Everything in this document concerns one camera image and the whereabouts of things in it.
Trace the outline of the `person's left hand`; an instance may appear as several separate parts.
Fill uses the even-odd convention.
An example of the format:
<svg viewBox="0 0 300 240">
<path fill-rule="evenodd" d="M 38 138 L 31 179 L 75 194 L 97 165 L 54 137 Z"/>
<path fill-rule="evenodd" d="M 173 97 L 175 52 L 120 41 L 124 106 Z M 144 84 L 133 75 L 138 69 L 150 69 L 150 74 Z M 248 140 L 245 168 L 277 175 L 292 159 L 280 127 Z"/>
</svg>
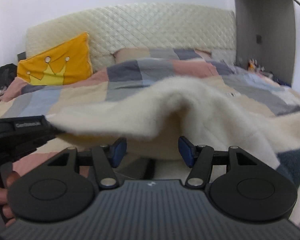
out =
<svg viewBox="0 0 300 240">
<path fill-rule="evenodd" d="M 6 226 L 10 226 L 15 222 L 14 214 L 7 204 L 7 189 L 0 187 L 0 211 L 2 211 L 3 216 L 7 219 L 5 223 Z"/>
</svg>

